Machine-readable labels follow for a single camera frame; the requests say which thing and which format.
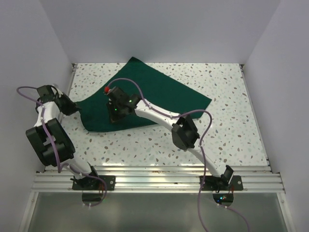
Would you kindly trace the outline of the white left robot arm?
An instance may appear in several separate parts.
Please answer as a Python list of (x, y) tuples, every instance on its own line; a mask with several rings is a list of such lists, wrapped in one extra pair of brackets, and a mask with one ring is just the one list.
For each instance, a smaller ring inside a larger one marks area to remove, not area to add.
[(26, 137), (39, 160), (46, 167), (56, 167), (58, 172), (63, 169), (71, 172), (71, 180), (80, 188), (97, 189), (100, 177), (93, 166), (74, 155), (75, 147), (58, 120), (60, 114), (70, 116), (80, 107), (53, 85), (44, 85), (36, 90), (39, 98), (34, 102), (38, 119), (26, 131)]

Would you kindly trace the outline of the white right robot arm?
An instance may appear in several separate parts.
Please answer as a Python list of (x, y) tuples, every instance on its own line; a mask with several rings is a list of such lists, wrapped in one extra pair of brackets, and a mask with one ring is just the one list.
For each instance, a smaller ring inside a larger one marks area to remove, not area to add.
[(214, 155), (202, 147), (204, 136), (199, 135), (190, 113), (180, 115), (169, 112), (147, 102), (141, 94), (129, 96), (119, 87), (105, 87), (104, 92), (109, 98), (107, 107), (112, 123), (135, 115), (165, 127), (171, 132), (172, 142), (177, 148), (192, 153), (204, 164), (204, 168), (208, 168), (212, 175), (208, 182), (222, 190), (232, 185), (233, 169), (215, 161)]

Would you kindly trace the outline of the dark green surgical cloth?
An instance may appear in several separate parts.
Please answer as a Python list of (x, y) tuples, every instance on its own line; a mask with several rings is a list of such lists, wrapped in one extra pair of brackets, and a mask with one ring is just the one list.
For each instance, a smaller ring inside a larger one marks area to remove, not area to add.
[[(113, 82), (113, 86), (121, 88), (129, 95), (138, 93), (135, 86), (138, 85), (146, 100), (175, 113), (206, 109), (211, 103), (210, 98), (168, 77), (137, 58), (131, 58), (108, 81)], [(122, 131), (154, 124), (150, 120), (133, 115), (111, 123), (106, 106), (108, 97), (104, 94), (106, 86), (107, 84), (102, 85), (93, 95), (77, 102), (82, 124), (87, 131)]]

